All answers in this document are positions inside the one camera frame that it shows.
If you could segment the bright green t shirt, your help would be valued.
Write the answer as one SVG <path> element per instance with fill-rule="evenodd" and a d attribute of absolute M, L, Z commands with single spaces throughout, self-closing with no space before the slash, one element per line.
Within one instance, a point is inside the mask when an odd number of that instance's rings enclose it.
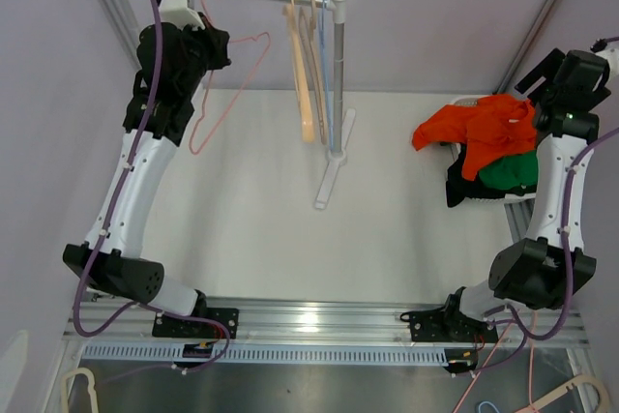
<path fill-rule="evenodd" d="M 499 191 L 536 187 L 539 176 L 537 152 L 503 157 L 482 168 L 478 175 L 487 188 Z"/>

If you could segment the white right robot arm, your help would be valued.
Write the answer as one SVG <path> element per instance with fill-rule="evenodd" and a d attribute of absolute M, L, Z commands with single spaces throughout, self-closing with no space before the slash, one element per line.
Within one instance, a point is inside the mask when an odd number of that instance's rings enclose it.
<path fill-rule="evenodd" d="M 574 294 L 596 271 L 585 252 L 581 205 L 590 160 L 604 141 L 593 110 L 617 75 L 617 47 L 596 44 L 589 51 L 553 49 L 516 84 L 535 109 L 533 213 L 525 237 L 497 253 L 487 280 L 451 295 L 440 316 L 449 339 L 482 332 L 501 310 L 530 339 L 551 339 L 564 325 Z"/>

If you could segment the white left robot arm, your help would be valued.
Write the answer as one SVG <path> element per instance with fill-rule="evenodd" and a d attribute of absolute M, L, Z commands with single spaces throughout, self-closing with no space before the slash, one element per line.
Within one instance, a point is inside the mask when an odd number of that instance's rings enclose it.
<path fill-rule="evenodd" d="M 64 263 L 79 288 L 175 313 L 174 325 L 188 337 L 202 334 L 208 312 L 199 291 L 169 277 L 161 263 L 143 257 L 146 222 L 162 176 L 180 147 L 205 74 L 230 65 L 229 35 L 169 22 L 139 35 L 140 68 L 123 121 L 122 148 L 103 207 L 84 242 L 68 245 Z"/>

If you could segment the orange tank top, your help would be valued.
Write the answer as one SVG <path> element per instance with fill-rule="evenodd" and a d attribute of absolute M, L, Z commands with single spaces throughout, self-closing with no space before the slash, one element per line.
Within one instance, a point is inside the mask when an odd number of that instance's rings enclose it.
<path fill-rule="evenodd" d="M 472 181 L 491 163 L 535 148 L 533 117 L 529 101 L 509 94 L 485 96 L 473 106 L 447 104 L 413 132 L 411 144 L 417 151 L 431 143 L 465 145 L 461 173 Z"/>

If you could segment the pink wire hanger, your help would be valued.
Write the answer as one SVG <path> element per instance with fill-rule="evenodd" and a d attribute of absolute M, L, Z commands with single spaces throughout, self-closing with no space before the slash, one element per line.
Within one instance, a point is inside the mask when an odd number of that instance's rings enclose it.
<path fill-rule="evenodd" d="M 236 58 L 241 58 L 241 52 L 246 53 L 245 58 L 250 58 L 249 62 L 241 63 L 241 69 L 246 74 L 236 89 L 216 89 L 214 87 L 215 75 L 209 72 L 202 92 L 198 116 L 193 122 L 188 141 L 189 152 L 196 157 L 205 151 L 241 94 L 254 81 L 271 49 L 272 37 L 269 32 L 263 31 L 232 38 L 229 44 L 232 46 L 232 51 L 237 53 Z"/>

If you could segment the beige wooden hanger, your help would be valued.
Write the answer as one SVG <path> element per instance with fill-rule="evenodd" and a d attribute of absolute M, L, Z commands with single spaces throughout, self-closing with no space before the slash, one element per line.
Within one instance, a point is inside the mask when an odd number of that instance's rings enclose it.
<path fill-rule="evenodd" d="M 320 141 L 323 146 L 326 146 L 328 143 L 328 123 L 326 121 L 324 78 L 322 76 L 318 47 L 315 42 L 317 29 L 316 0 L 309 0 L 309 4 L 309 11 L 304 7 L 299 8 L 298 27 L 306 63 L 309 67 L 310 82 L 318 117 Z"/>
<path fill-rule="evenodd" d="M 310 91 L 304 63 L 301 37 L 296 19 L 295 0 L 288 0 L 282 8 L 290 43 L 294 88 L 300 113 L 301 138 L 304 143 L 313 143 L 315 129 L 310 101 Z"/>

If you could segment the black t shirt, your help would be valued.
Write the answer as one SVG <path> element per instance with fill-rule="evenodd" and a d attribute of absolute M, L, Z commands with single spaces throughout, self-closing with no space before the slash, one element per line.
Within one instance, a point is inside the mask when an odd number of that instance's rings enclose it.
<path fill-rule="evenodd" d="M 463 178 L 462 168 L 467 155 L 467 147 L 460 147 L 456 161 L 447 169 L 445 195 L 448 208 L 457 207 L 465 199 L 497 200 L 503 199 L 505 193 L 488 188 L 476 177 L 473 181 Z"/>

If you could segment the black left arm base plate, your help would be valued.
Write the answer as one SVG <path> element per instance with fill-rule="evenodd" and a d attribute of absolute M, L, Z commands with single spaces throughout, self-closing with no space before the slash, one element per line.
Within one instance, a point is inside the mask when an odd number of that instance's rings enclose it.
<path fill-rule="evenodd" d="M 236 338 L 239 310 L 234 308 L 209 308 L 205 318 L 214 320 L 226 328 L 232 339 Z M 203 322 L 177 319 L 167 315 L 156 317 L 151 335 L 165 339 L 224 339 L 222 329 Z"/>

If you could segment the light blue wire hanger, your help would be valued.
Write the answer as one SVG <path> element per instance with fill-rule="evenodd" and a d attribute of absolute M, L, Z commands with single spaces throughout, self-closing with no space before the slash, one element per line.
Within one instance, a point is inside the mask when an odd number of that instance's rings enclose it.
<path fill-rule="evenodd" d="M 318 45 L 321 62 L 321 70 L 324 86 L 324 97 L 326 99 L 327 126 L 328 126 L 328 147 L 334 148 L 334 100 L 332 95 L 331 78 L 329 76 L 330 67 L 328 65 L 328 53 L 326 46 L 326 15 L 327 15 L 328 0 L 322 0 L 322 6 L 319 11 L 318 19 Z"/>

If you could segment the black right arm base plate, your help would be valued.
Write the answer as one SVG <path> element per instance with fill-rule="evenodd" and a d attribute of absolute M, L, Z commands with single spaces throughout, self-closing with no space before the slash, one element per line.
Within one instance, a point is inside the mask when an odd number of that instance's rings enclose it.
<path fill-rule="evenodd" d="M 459 311 L 411 310 L 399 316 L 407 323 L 411 339 L 415 342 L 498 342 L 496 329 L 489 329 L 485 322 L 464 316 Z"/>

